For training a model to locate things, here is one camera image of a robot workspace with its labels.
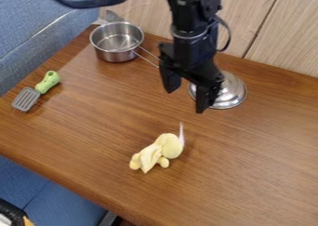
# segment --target blue chair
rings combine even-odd
[[[52,0],[0,0],[0,96],[98,17]],[[40,226],[98,225],[106,210],[0,156],[0,198]]]

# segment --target beige wall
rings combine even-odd
[[[223,0],[222,5],[219,15],[232,28],[228,54],[318,76],[318,0]],[[107,9],[147,33],[170,37],[166,0],[128,0]],[[219,44],[226,39],[221,31]]]

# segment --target black cable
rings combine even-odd
[[[60,4],[71,8],[94,8],[94,7],[109,7],[124,3],[126,0],[56,0]]]

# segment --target metal pot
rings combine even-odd
[[[117,21],[100,25],[90,34],[89,39],[101,59],[123,62],[139,56],[144,33],[138,26]]]

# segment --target chair seat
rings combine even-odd
[[[96,226],[106,210],[50,182],[24,211],[34,225]]]

